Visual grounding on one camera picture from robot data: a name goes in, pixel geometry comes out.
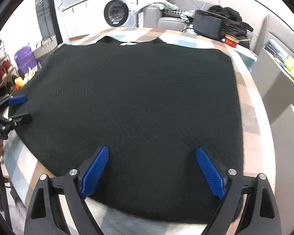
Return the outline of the white counter cabinet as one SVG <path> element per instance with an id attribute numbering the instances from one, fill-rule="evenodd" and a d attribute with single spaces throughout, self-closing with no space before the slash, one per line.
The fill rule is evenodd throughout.
<path id="1" fill-rule="evenodd" d="M 83 0 L 64 9 L 61 16 L 68 39 L 105 30 L 107 24 L 104 22 L 103 11 L 103 0 Z"/>

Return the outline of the dark door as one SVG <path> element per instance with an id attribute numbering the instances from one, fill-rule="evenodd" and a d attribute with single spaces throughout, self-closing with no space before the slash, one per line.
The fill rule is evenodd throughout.
<path id="1" fill-rule="evenodd" d="M 43 39 L 56 37 L 58 44 L 63 42 L 56 15 L 54 0 L 35 0 L 35 9 L 39 29 Z"/>

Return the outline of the grey sofa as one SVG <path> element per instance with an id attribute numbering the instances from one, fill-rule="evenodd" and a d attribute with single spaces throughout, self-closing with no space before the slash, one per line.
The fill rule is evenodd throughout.
<path id="1" fill-rule="evenodd" d="M 161 9 L 157 5 L 150 5 L 143 9 L 144 27 L 183 31 L 186 22 L 181 13 L 197 9 L 206 9 L 209 0 L 165 0 L 178 7 L 177 10 Z"/>

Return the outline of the yellow plush toy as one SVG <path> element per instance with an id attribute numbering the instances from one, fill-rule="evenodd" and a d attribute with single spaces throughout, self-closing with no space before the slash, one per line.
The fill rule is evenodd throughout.
<path id="1" fill-rule="evenodd" d="M 28 82 L 27 78 L 25 79 L 23 79 L 22 77 L 15 78 L 14 79 L 15 89 L 16 90 L 21 89 L 24 85 L 26 85 L 27 82 Z"/>

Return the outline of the red bowl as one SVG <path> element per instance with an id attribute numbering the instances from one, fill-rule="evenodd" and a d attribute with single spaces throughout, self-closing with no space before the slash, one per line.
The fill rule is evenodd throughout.
<path id="1" fill-rule="evenodd" d="M 225 35 L 225 44 L 229 47 L 236 48 L 239 43 L 239 40 L 231 35 Z"/>

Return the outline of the white front-load washing machine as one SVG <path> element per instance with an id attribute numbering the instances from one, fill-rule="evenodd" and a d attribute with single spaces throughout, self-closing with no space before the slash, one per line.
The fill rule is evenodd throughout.
<path id="1" fill-rule="evenodd" d="M 137 0 L 102 0 L 103 23 L 108 28 L 137 27 Z"/>

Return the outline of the black clothes pile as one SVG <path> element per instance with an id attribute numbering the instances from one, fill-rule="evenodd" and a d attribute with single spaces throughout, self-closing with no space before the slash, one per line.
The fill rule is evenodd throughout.
<path id="1" fill-rule="evenodd" d="M 248 23 L 243 22 L 240 14 L 236 10 L 233 10 L 230 7 L 213 5 L 208 9 L 208 12 L 227 18 L 224 33 L 233 36 L 238 40 L 246 39 L 246 41 L 240 41 L 239 45 L 247 49 L 250 48 L 250 41 L 247 40 L 247 32 L 253 32 L 253 28 Z"/>

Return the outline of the purple bag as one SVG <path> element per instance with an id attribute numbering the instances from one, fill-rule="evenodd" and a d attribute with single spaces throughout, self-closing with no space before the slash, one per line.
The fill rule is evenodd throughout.
<path id="1" fill-rule="evenodd" d="M 23 78 L 29 69 L 36 67 L 37 61 L 30 46 L 22 47 L 14 55 L 18 73 Z"/>

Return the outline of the shoe rack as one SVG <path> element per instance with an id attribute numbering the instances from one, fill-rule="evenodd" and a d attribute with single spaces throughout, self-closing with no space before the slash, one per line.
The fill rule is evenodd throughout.
<path id="1" fill-rule="evenodd" d="M 17 68 L 12 65 L 4 42 L 0 39 L 0 97 L 5 94 L 13 94 L 16 91 L 14 80 L 17 76 Z"/>

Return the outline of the grey bedside cabinet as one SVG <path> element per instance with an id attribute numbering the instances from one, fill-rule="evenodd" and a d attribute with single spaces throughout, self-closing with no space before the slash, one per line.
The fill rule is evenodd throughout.
<path id="1" fill-rule="evenodd" d="M 251 75 L 264 103 L 276 157 L 275 198 L 283 234 L 294 231 L 294 81 L 261 50 Z"/>

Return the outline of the grey blanket on sofa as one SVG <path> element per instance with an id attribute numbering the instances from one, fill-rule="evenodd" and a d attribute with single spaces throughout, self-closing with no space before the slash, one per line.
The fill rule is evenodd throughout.
<path id="1" fill-rule="evenodd" d="M 184 11 L 181 10 L 177 5 L 168 2 L 167 0 L 143 0 L 138 3 L 133 9 L 134 14 L 139 14 L 146 7 L 157 7 L 165 15 L 173 18 L 181 18 L 184 21 L 190 22 L 194 19 L 195 11 Z"/>

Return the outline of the black knit sweater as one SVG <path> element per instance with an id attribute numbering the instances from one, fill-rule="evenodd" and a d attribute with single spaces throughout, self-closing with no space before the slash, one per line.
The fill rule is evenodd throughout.
<path id="1" fill-rule="evenodd" d="M 9 114 L 28 112 L 33 120 L 17 134 L 55 176 L 108 147 L 93 198 L 119 211 L 208 223 L 220 200 L 196 163 L 196 149 L 243 170 L 235 72 L 220 50 L 109 37 L 63 45 L 19 94 L 27 101 Z"/>

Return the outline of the woven laundry basket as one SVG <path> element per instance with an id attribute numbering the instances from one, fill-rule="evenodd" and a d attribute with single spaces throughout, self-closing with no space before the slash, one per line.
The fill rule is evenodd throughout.
<path id="1" fill-rule="evenodd" d="M 47 63 L 50 55 L 57 48 L 56 35 L 51 37 L 44 37 L 41 42 L 37 43 L 33 55 L 40 66 Z"/>

